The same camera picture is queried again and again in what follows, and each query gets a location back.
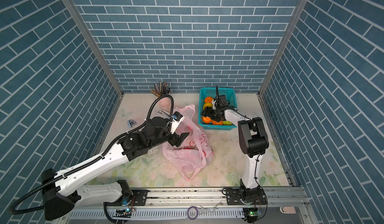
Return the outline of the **yellow lemon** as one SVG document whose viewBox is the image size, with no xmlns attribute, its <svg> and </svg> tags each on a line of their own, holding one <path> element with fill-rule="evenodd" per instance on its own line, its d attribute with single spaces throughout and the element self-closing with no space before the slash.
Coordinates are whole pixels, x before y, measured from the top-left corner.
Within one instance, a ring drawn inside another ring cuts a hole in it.
<svg viewBox="0 0 384 224">
<path fill-rule="evenodd" d="M 204 103 L 204 105 L 203 105 L 203 109 L 205 109 L 205 108 L 207 108 L 207 107 L 212 108 L 213 105 L 212 105 L 211 103 Z"/>
</svg>

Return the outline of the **orange persimmon block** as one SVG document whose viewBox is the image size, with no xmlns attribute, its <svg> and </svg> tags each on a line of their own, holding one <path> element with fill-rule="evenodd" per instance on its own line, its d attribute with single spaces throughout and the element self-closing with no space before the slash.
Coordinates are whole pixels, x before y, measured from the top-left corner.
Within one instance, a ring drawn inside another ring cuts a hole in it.
<svg viewBox="0 0 384 224">
<path fill-rule="evenodd" d="M 223 125 L 223 121 L 212 121 L 213 125 Z"/>
<path fill-rule="evenodd" d="M 205 116 L 203 116 L 203 117 L 202 117 L 202 120 L 203 120 L 203 123 L 205 123 L 205 124 L 210 124 L 210 123 L 212 123 L 212 120 L 211 120 L 210 117 L 205 117 Z"/>
</svg>

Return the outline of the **orange fruit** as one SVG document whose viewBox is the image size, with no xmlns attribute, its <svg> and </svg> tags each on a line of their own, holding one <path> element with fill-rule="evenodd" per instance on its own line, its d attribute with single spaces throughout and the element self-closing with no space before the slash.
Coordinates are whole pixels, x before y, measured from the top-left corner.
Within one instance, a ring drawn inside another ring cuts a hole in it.
<svg viewBox="0 0 384 224">
<path fill-rule="evenodd" d="M 214 99 L 213 99 L 212 97 L 208 96 L 208 97 L 206 97 L 206 98 L 204 99 L 204 102 L 205 102 L 205 103 L 212 103 L 213 100 L 214 100 Z"/>
</svg>

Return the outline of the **pink plastic bag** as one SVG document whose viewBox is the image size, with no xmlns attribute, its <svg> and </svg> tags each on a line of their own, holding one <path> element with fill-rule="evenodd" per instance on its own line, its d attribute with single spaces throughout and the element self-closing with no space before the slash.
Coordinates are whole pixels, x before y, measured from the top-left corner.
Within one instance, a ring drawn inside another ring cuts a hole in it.
<svg viewBox="0 0 384 224">
<path fill-rule="evenodd" d="M 176 108 L 184 116 L 184 120 L 176 129 L 176 134 L 188 133 L 181 146 L 174 147 L 169 143 L 162 145 L 164 157 L 174 164 L 186 181 L 191 181 L 214 157 L 214 151 L 208 144 L 207 135 L 192 120 L 195 106 L 188 105 Z"/>
</svg>

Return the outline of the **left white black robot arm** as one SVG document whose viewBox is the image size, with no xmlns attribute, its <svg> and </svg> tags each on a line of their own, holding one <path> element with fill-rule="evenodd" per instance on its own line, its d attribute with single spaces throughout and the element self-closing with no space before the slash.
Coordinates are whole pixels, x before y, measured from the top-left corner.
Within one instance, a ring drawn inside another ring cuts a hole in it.
<svg viewBox="0 0 384 224">
<path fill-rule="evenodd" d="M 107 185 L 106 188 L 96 187 L 92 191 L 81 188 L 97 176 L 145 155 L 150 149 L 169 143 L 181 146 L 189 133 L 177 134 L 178 126 L 185 117 L 175 112 L 171 118 L 154 117 L 148 119 L 137 129 L 124 133 L 113 140 L 106 150 L 77 165 L 67 169 L 55 171 L 48 169 L 41 175 L 43 182 L 43 210 L 45 219 L 58 219 L 75 207 L 101 202 L 116 202 L 122 200 L 129 203 L 132 192 L 125 181 L 118 181 Z"/>
</svg>

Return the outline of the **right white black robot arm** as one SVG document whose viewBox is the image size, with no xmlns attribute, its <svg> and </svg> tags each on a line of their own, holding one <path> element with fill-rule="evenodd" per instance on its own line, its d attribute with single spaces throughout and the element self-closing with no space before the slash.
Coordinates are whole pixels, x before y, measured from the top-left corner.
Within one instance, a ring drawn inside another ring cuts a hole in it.
<svg viewBox="0 0 384 224">
<path fill-rule="evenodd" d="M 224 94 L 219 94 L 218 89 L 212 99 L 212 105 L 213 107 L 205 107 L 201 111 L 202 117 L 208 117 L 215 122 L 229 121 L 237 127 L 241 151 L 247 156 L 239 190 L 234 194 L 227 192 L 226 196 L 230 200 L 239 198 L 246 205 L 267 206 L 268 198 L 259 181 L 260 161 L 269 147 L 263 120 L 260 117 L 250 118 L 239 113 Z"/>
</svg>

